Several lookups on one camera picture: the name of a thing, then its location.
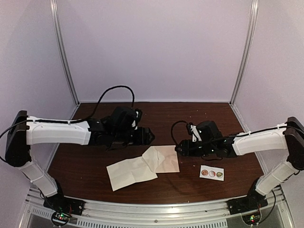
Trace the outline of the beige paper envelope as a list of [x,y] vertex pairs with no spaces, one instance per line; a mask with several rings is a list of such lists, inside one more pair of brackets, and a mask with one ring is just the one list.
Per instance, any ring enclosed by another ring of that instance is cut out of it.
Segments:
[[155,146],[159,164],[155,169],[156,173],[180,172],[177,152],[174,145]]

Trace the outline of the white paper sheet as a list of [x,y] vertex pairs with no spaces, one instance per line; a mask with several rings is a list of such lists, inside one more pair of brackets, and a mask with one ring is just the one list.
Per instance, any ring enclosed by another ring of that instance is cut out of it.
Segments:
[[106,167],[113,191],[158,178],[142,157],[126,159]]

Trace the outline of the white letter paper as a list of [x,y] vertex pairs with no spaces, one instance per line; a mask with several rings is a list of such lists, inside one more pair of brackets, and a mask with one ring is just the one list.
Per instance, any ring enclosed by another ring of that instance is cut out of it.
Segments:
[[149,166],[150,170],[157,173],[158,167],[165,160],[164,155],[159,152],[155,147],[149,147],[143,154],[142,158]]

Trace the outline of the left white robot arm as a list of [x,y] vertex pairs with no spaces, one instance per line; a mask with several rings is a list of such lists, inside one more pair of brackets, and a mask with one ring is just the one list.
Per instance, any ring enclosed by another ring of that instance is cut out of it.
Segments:
[[30,147],[43,143],[69,143],[89,146],[149,145],[155,139],[148,127],[139,127],[142,111],[117,107],[102,119],[87,117],[80,120],[51,120],[18,112],[8,128],[4,161],[20,169],[37,186],[58,211],[68,207],[57,181],[38,165],[30,155]]

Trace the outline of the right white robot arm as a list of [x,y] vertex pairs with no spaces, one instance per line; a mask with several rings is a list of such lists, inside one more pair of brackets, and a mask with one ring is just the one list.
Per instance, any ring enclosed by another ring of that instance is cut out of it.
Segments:
[[288,151],[284,161],[253,183],[243,201],[246,209],[254,209],[274,187],[304,169],[304,127],[295,117],[275,127],[229,136],[223,136],[214,121],[187,123],[186,128],[192,138],[175,143],[175,151],[182,156],[235,158],[262,151]]

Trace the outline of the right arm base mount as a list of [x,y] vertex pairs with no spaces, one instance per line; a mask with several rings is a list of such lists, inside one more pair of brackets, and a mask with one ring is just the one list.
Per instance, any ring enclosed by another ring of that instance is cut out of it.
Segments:
[[241,197],[230,199],[227,201],[228,210],[230,215],[245,213],[248,211],[258,210],[260,207],[268,205],[266,199],[257,199],[256,197]]

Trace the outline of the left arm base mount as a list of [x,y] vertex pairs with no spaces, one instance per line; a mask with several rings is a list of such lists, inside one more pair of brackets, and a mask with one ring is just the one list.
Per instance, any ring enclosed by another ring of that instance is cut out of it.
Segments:
[[61,199],[51,197],[44,199],[43,206],[56,212],[81,216],[84,210],[85,202],[83,200],[69,197],[63,197]]

